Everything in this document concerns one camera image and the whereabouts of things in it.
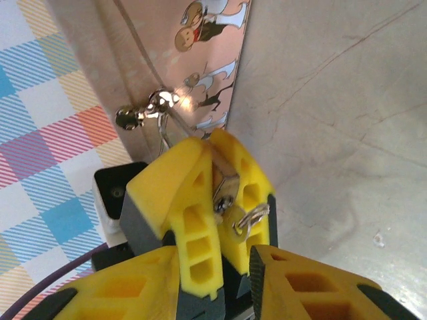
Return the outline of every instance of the pink printed card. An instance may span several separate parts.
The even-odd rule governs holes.
[[[47,2],[112,121],[121,106],[146,103],[159,77],[181,97],[178,110],[200,135],[226,126],[250,0],[121,0],[149,60],[115,1]],[[134,143],[116,129],[127,146]],[[157,148],[155,125],[144,130],[146,144]],[[171,136],[174,130],[168,127]]]

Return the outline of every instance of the plaid tablecloth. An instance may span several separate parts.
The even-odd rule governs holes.
[[[0,314],[103,242],[93,173],[129,161],[43,2],[0,0]]]

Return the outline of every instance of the cartoon boy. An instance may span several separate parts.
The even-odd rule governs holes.
[[[220,35],[228,25],[240,29],[245,22],[248,4],[243,2],[241,6],[240,11],[234,15],[222,15],[222,11],[219,13],[215,10],[209,11],[209,1],[207,0],[192,2],[185,10],[181,20],[183,27],[175,36],[176,49],[180,52],[189,51],[194,43],[209,41]]]

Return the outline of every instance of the cartoon girl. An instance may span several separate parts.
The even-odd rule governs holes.
[[[206,42],[220,35],[225,27],[238,29],[245,22],[248,3],[241,3],[240,11],[234,15],[223,15],[228,0],[197,0],[192,2],[184,12],[181,20],[183,27],[175,36],[175,47],[180,52],[189,51],[193,44]]]

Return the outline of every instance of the checkered fabric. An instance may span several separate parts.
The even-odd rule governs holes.
[[[127,162],[43,2],[0,0],[0,315],[103,242],[91,180],[99,168]]]

